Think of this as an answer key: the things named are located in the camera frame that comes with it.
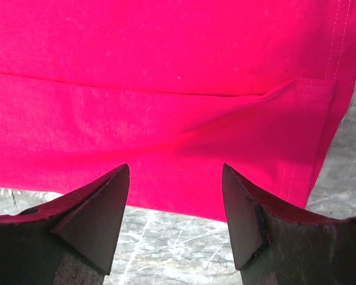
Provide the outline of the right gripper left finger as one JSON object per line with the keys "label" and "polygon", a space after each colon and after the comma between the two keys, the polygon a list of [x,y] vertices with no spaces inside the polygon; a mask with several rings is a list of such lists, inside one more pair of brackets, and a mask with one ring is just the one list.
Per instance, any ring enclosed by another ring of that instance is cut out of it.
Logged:
{"label": "right gripper left finger", "polygon": [[129,166],[20,214],[0,216],[0,284],[102,284],[129,191]]}

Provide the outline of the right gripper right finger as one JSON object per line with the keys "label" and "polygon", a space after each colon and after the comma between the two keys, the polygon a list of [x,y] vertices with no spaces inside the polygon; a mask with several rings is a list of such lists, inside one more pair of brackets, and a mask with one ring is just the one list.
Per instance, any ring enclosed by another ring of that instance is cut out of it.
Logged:
{"label": "right gripper right finger", "polygon": [[222,195],[243,284],[356,284],[356,217],[296,207],[227,164]]}

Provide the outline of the crimson red t shirt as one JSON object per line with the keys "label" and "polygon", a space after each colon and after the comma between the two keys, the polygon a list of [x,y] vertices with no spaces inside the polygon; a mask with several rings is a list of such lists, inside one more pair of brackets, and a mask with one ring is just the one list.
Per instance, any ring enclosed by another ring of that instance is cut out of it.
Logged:
{"label": "crimson red t shirt", "polygon": [[224,221],[229,164],[305,207],[356,79],[356,1],[0,1],[0,187],[126,163],[128,204]]}

